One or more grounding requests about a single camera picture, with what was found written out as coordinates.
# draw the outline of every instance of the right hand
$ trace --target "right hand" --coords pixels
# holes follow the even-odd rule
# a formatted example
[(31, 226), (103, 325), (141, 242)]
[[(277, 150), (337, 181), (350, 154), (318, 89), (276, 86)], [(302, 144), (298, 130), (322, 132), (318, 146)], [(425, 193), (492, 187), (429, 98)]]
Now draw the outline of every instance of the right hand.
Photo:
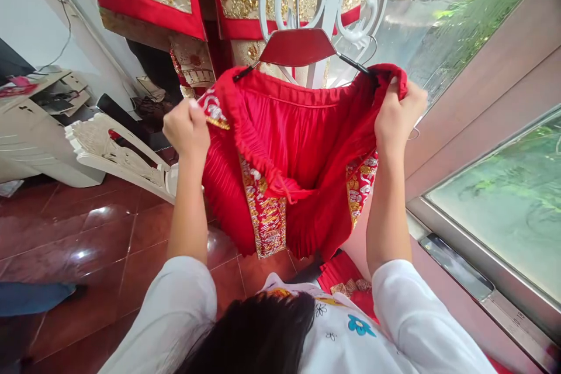
[(179, 160), (188, 162), (193, 166), (193, 171), (202, 174), (210, 146), (210, 134), (205, 113), (197, 101), (185, 98), (168, 112), (164, 116), (163, 131), (179, 154)]
[(376, 146), (380, 156), (403, 158), (407, 139), (417, 120), (427, 109), (427, 92), (417, 84), (407, 81), (408, 92), (405, 98), (399, 101), (397, 78), (392, 82), (374, 123)]

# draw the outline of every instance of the dark hair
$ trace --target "dark hair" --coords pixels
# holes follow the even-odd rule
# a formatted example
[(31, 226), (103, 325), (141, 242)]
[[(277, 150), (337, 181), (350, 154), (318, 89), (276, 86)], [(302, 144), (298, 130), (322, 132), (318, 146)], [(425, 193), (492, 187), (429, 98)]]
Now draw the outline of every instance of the dark hair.
[(261, 292), (233, 301), (175, 374), (295, 374), (314, 321), (314, 305), (307, 293)]

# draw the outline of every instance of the window frame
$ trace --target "window frame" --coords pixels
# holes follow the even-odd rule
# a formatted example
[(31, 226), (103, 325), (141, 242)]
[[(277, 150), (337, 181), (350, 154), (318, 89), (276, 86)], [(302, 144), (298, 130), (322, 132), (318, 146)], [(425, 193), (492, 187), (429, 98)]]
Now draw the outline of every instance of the window frame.
[(522, 0), (419, 122), (406, 151), (408, 210), (558, 343), (561, 306), (423, 195), (561, 105), (559, 5)]

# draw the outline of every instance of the blue flower print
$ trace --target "blue flower print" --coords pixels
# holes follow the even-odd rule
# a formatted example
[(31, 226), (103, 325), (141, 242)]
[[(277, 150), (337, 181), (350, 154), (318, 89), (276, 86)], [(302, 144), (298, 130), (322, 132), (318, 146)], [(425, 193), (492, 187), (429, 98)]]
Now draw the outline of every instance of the blue flower print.
[(372, 331), (372, 327), (370, 327), (370, 325), (368, 323), (366, 323), (365, 321), (362, 321), (360, 318), (352, 316), (350, 314), (348, 316), (350, 318), (350, 321), (349, 321), (349, 330), (350, 331), (356, 330), (356, 332), (358, 333), (359, 336), (364, 336), (366, 333), (368, 333), (370, 336), (376, 337), (376, 335)]

